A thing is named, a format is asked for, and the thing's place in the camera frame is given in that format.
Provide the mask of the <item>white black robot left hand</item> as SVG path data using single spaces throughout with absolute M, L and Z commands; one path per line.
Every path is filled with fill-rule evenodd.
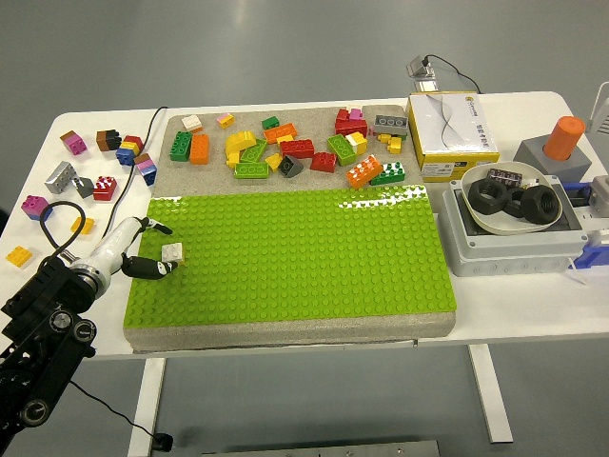
M 106 288 L 111 275 L 118 270 L 131 278 L 161 279 L 178 268 L 179 263 L 126 255 L 137 236 L 147 229 L 157 229 L 164 234 L 172 233 L 171 228 L 154 219 L 129 217 L 105 236 L 89 257 L 76 260 L 69 268 L 91 275 L 97 281 L 99 289 Z

